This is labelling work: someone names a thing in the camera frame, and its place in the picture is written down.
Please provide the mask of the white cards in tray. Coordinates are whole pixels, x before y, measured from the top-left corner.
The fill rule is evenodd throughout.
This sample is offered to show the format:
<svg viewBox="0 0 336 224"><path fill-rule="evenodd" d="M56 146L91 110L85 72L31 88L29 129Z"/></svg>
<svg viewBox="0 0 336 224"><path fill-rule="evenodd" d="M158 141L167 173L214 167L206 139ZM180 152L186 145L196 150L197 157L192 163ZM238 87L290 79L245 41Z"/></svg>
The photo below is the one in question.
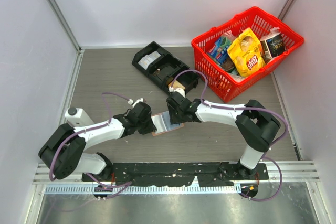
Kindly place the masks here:
<svg viewBox="0 0 336 224"><path fill-rule="evenodd" d="M161 56L160 53L158 53L157 51L154 51L152 53L150 53L149 55L145 55L144 57L142 57L138 64L144 68L145 70L148 68L148 66L155 61L156 59L158 59Z"/></svg>

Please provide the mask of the dark brown packet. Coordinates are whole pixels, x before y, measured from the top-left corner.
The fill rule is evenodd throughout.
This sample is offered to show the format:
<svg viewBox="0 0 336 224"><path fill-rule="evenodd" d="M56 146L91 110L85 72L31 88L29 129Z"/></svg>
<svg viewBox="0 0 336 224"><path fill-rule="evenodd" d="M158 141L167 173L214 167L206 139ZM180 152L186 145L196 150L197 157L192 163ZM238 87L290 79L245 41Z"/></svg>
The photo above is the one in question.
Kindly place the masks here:
<svg viewBox="0 0 336 224"><path fill-rule="evenodd" d="M227 57L226 60L221 64L221 67L226 72L232 72L232 70L235 69L235 64L232 62L230 57Z"/></svg>

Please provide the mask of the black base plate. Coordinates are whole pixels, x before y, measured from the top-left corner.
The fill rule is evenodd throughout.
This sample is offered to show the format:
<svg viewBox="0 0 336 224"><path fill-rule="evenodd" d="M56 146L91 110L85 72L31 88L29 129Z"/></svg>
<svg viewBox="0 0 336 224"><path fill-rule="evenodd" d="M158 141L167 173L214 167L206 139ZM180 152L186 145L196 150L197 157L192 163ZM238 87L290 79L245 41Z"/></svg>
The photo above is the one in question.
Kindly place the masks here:
<svg viewBox="0 0 336 224"><path fill-rule="evenodd" d="M94 175L99 181L115 181L117 185L131 182L139 187L190 186L195 178L201 187L228 186L238 180L268 180L267 166L257 164L250 170L240 163L114 163L104 175Z"/></svg>

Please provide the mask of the white box device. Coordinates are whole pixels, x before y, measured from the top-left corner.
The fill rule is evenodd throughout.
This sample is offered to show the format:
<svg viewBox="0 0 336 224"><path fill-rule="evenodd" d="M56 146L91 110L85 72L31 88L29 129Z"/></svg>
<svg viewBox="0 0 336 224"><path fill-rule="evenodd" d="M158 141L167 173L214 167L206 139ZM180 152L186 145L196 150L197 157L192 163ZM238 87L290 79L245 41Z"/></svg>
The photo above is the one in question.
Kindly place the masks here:
<svg viewBox="0 0 336 224"><path fill-rule="evenodd" d="M73 126L89 126L94 124L91 117L82 108L70 107L65 113L65 119Z"/></svg>

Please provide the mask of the yellow chips bag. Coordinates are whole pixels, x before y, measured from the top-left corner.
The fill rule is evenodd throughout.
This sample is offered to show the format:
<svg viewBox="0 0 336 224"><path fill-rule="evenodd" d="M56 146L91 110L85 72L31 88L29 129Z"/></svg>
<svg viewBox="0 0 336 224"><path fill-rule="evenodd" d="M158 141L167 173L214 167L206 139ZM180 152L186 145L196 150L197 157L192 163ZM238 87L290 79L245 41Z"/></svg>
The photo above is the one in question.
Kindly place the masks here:
<svg viewBox="0 0 336 224"><path fill-rule="evenodd" d="M246 28L231 43L227 52L243 78L259 71L266 64L261 42L251 28Z"/></svg>

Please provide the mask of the black round can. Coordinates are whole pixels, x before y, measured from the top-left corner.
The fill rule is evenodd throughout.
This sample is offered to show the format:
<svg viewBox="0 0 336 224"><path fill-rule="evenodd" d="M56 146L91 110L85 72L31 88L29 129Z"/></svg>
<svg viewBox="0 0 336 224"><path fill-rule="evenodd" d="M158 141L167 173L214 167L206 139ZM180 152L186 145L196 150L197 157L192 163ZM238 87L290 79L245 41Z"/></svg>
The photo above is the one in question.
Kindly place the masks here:
<svg viewBox="0 0 336 224"><path fill-rule="evenodd" d="M271 59L282 55L285 51L285 44L280 32L270 33L260 39L263 48L264 61L267 63Z"/></svg>

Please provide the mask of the red plastic shopping basket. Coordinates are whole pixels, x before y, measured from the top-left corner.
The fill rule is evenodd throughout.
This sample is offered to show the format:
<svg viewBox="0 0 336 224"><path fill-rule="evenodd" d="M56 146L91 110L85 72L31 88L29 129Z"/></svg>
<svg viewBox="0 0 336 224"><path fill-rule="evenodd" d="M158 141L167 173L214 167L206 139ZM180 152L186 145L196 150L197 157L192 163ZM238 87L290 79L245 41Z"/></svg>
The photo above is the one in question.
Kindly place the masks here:
<svg viewBox="0 0 336 224"><path fill-rule="evenodd" d="M274 27L279 28L286 51L247 78L226 72L207 55L207 52L212 49L220 36L229 30L237 37L246 28L251 28L258 38L262 38ZM191 45L194 48L196 70L206 76L207 85L227 103L273 72L290 53L302 46L304 41L301 35L284 22L261 8L253 6L235 15L227 22L212 27L207 32L197 36L192 40Z"/></svg>

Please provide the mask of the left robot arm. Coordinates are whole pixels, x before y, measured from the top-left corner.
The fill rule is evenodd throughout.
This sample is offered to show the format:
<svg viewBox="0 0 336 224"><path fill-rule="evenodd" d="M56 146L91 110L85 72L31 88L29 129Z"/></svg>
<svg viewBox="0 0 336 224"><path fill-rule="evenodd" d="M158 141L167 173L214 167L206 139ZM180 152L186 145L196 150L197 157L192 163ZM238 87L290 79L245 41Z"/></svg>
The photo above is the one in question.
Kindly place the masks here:
<svg viewBox="0 0 336 224"><path fill-rule="evenodd" d="M102 123L83 127L62 124L38 153L49 168L49 179L61 180L75 172L83 173L90 179L110 180L113 173L111 161L102 153L87 154L84 151L135 132L142 135L154 132L156 127L151 116L151 107L143 101L138 101L124 114L115 115Z"/></svg>

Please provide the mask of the blue sponge pack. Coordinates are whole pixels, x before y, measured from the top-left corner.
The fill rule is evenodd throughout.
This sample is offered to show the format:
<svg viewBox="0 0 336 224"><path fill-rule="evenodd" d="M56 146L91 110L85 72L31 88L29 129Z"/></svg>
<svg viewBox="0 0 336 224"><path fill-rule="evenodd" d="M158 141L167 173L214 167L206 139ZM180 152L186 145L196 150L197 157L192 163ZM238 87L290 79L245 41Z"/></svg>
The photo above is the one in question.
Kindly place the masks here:
<svg viewBox="0 0 336 224"><path fill-rule="evenodd" d="M232 42L227 37L221 36L206 54L217 64L221 65L228 58L227 49L231 43Z"/></svg>

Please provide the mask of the white clear plastic packet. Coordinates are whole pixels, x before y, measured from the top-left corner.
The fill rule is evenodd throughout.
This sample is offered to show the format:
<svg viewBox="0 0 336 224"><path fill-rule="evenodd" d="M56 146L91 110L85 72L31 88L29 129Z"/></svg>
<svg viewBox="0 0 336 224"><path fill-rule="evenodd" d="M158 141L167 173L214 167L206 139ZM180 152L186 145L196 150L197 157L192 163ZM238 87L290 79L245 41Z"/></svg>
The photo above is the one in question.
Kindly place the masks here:
<svg viewBox="0 0 336 224"><path fill-rule="evenodd" d="M240 76L238 74L231 74L230 76L237 83L241 83L241 82L245 81L245 79L246 79L246 78L244 78L244 77L242 77L242 76Z"/></svg>

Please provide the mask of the gold card in tray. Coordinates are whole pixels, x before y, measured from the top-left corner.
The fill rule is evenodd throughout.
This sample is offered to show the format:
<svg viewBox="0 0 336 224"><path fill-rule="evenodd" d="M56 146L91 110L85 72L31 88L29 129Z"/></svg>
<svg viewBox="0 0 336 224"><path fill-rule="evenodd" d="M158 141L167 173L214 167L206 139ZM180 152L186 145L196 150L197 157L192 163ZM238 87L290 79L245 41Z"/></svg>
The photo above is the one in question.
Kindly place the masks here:
<svg viewBox="0 0 336 224"><path fill-rule="evenodd" d="M169 92L173 92L175 90L185 90L185 87L180 83L178 82L177 80L176 81L172 81L169 85L168 85L168 88L169 88Z"/></svg>

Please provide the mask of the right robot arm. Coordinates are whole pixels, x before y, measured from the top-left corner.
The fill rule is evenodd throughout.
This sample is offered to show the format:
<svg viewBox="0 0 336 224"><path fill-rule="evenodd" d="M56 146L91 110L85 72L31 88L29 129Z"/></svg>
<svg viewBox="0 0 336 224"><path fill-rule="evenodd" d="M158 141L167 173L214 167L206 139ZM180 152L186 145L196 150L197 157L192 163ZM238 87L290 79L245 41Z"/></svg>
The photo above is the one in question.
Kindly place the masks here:
<svg viewBox="0 0 336 224"><path fill-rule="evenodd" d="M201 99L190 101L173 92L166 102L172 124L215 122L238 128L247 143L237 166L242 179L250 179L256 174L259 161L280 129L280 122L256 100L224 106Z"/></svg>

